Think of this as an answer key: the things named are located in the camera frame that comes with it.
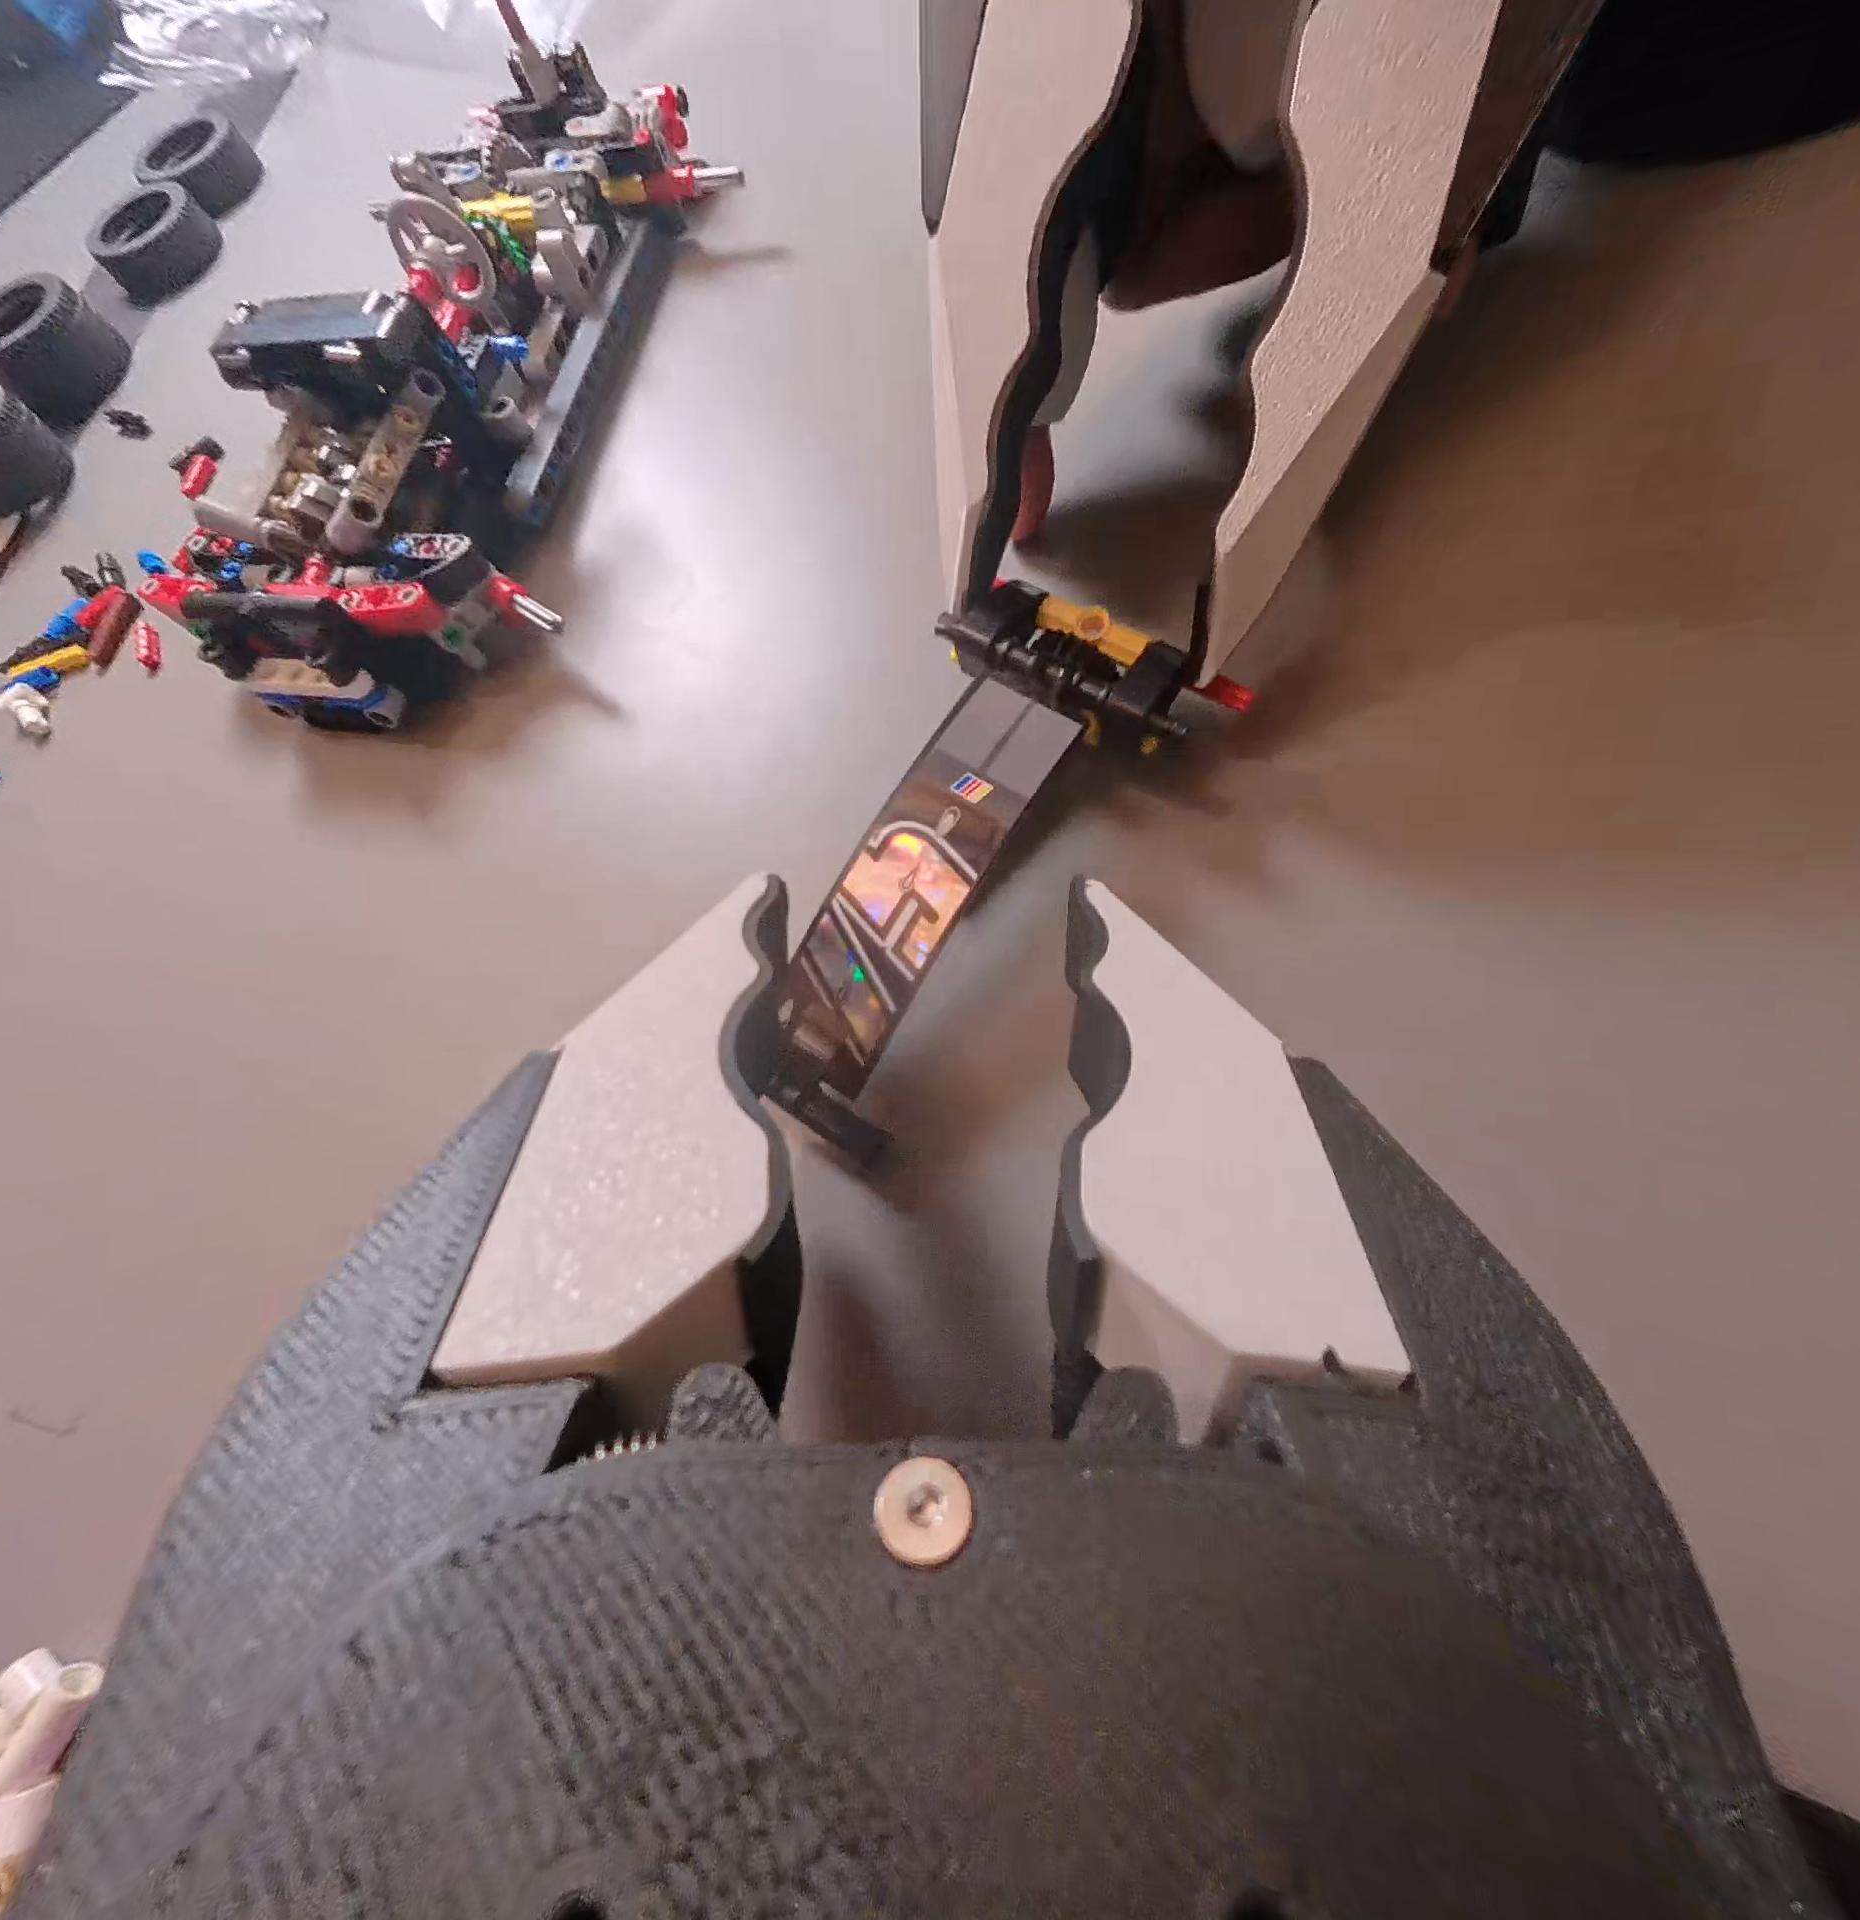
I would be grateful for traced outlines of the pile of small lego pieces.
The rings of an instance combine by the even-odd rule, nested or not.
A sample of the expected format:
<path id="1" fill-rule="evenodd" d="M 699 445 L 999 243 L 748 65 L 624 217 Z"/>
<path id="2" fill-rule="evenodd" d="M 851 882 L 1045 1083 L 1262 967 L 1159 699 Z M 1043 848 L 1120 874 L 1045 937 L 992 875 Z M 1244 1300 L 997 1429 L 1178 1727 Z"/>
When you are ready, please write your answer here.
<path id="1" fill-rule="evenodd" d="M 122 656 L 133 658 L 147 676 L 158 675 L 163 644 L 144 597 L 127 587 L 122 560 L 96 550 L 88 570 L 66 566 L 61 574 L 72 588 L 70 601 L 36 640 L 0 662 L 1 688 L 50 693 L 80 673 L 102 675 Z"/>

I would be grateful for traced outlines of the lego car chassis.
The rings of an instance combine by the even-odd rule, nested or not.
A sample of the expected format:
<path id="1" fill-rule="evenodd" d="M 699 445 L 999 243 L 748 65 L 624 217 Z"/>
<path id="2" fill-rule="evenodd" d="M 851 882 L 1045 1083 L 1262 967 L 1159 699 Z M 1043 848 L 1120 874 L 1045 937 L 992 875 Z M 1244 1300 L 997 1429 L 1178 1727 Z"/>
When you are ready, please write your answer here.
<path id="1" fill-rule="evenodd" d="M 276 433 L 141 597 L 263 712 L 386 734 L 563 633 L 522 579 L 624 395 L 689 211 L 743 184 L 677 82 L 613 93 L 514 4 L 509 94 L 390 162 L 390 287 L 248 301 L 213 359 Z"/>

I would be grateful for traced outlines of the crumpled clear plastic bag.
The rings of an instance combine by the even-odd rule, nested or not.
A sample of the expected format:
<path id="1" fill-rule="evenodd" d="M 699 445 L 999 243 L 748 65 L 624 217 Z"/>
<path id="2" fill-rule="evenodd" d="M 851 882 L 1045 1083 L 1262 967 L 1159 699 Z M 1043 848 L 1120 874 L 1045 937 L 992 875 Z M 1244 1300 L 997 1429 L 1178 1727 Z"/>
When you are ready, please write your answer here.
<path id="1" fill-rule="evenodd" d="M 318 3 L 116 3 L 102 83 L 220 90 L 294 73 L 328 27 Z"/>

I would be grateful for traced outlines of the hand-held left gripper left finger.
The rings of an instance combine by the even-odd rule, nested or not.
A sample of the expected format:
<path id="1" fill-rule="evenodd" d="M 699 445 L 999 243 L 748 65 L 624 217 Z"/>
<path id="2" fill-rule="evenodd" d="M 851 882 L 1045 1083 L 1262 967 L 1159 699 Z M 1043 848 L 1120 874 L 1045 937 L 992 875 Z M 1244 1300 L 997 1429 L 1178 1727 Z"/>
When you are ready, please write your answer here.
<path id="1" fill-rule="evenodd" d="M 787 890 L 746 875 L 558 1043 L 438 1338 L 444 1386 L 596 1382 L 618 1429 L 738 1367 L 780 1412 L 799 1224 L 767 1108 Z"/>

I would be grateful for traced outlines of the person's right hand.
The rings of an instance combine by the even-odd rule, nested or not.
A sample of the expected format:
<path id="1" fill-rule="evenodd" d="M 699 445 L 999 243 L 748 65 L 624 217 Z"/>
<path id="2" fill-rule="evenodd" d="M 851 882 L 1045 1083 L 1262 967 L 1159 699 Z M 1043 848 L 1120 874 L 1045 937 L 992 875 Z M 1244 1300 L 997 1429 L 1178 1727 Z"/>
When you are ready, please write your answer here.
<path id="1" fill-rule="evenodd" d="M 1213 140 L 1176 61 L 1157 78 L 1128 236 L 1101 303 L 1133 315 L 1282 266 L 1296 242 L 1287 156 L 1243 165 Z"/>

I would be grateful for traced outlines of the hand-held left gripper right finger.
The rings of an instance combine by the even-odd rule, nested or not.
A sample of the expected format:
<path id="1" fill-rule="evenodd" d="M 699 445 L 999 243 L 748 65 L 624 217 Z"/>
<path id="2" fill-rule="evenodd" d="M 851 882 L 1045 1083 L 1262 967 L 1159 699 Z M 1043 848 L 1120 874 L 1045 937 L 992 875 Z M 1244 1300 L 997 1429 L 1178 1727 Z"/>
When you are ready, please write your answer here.
<path id="1" fill-rule="evenodd" d="M 1053 1424 L 1133 1370 L 1185 1444 L 1252 1381 L 1394 1393 L 1412 1361 L 1282 1041 L 1096 877 L 1073 881 L 1045 1305 Z"/>

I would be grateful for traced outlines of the dark lego set box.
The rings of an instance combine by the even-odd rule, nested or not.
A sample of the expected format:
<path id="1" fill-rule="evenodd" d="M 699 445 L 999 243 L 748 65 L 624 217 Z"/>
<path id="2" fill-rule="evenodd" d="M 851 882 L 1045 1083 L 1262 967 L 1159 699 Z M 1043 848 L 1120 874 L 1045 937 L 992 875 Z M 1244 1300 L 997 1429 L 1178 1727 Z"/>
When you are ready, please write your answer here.
<path id="1" fill-rule="evenodd" d="M 116 3 L 0 3 L 0 215 L 126 109 L 156 93 L 185 115 L 220 110 L 257 140 L 297 75 L 220 90 L 115 90 L 102 68 Z"/>

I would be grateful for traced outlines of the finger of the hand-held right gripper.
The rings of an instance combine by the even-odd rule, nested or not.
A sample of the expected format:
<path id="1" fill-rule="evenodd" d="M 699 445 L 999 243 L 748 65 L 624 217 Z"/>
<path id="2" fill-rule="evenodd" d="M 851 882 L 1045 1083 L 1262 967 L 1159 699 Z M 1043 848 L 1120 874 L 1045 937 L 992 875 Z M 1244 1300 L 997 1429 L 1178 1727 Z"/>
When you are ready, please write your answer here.
<path id="1" fill-rule="evenodd" d="M 1333 3 L 1294 31 L 1275 128 L 1296 246 L 1248 360 L 1196 675 L 1231 663 L 1404 370 L 1598 4 Z"/>
<path id="2" fill-rule="evenodd" d="M 1017 443 L 1055 378 L 1059 211 L 1107 125 L 1139 36 L 1130 3 L 919 4 L 929 378 L 945 603 L 991 588 L 1017 499 Z"/>

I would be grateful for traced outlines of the black yellow lego wing assembly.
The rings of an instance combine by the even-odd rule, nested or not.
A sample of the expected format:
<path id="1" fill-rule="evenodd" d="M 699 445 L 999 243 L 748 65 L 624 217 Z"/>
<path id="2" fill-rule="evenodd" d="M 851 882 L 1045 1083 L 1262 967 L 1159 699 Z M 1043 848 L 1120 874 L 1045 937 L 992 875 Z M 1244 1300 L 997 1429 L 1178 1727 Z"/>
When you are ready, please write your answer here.
<path id="1" fill-rule="evenodd" d="M 855 1101 L 1050 777 L 1078 749 L 1166 753 L 1188 731 L 1188 693 L 1231 712 L 1253 703 L 1206 666 L 1208 601 L 1199 588 L 1184 646 L 1013 578 L 936 619 L 965 693 L 857 839 L 775 991 L 770 1092 L 851 1164 L 886 1154 Z"/>

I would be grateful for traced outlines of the white lego connector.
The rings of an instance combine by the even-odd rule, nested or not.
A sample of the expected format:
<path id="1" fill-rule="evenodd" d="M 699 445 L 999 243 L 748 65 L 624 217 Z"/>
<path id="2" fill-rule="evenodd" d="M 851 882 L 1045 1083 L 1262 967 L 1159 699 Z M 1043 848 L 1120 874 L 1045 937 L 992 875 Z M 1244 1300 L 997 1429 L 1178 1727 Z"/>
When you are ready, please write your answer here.
<path id="1" fill-rule="evenodd" d="M 106 1667 L 32 1648 L 0 1673 L 0 1801 L 53 1782 Z"/>

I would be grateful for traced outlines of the black rubber lego tire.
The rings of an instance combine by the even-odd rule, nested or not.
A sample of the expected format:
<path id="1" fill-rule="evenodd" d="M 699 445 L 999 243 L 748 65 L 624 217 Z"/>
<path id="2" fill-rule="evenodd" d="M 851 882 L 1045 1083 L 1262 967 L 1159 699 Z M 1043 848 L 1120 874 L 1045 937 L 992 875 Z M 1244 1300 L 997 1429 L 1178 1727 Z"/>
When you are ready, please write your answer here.
<path id="1" fill-rule="evenodd" d="M 215 221 L 238 211 L 261 185 L 251 140 L 220 110 L 198 110 L 156 132 L 135 156 L 141 185 L 174 185 Z"/>
<path id="2" fill-rule="evenodd" d="M 184 185 L 151 181 L 106 206 L 84 246 L 133 308 L 152 310 L 218 264 L 223 236 Z"/>
<path id="3" fill-rule="evenodd" d="M 50 273 L 0 286 L 0 384 L 50 426 L 77 426 L 122 388 L 130 342 Z"/>
<path id="4" fill-rule="evenodd" d="M 0 520 L 60 503 L 70 482 L 68 447 L 0 382 Z"/>

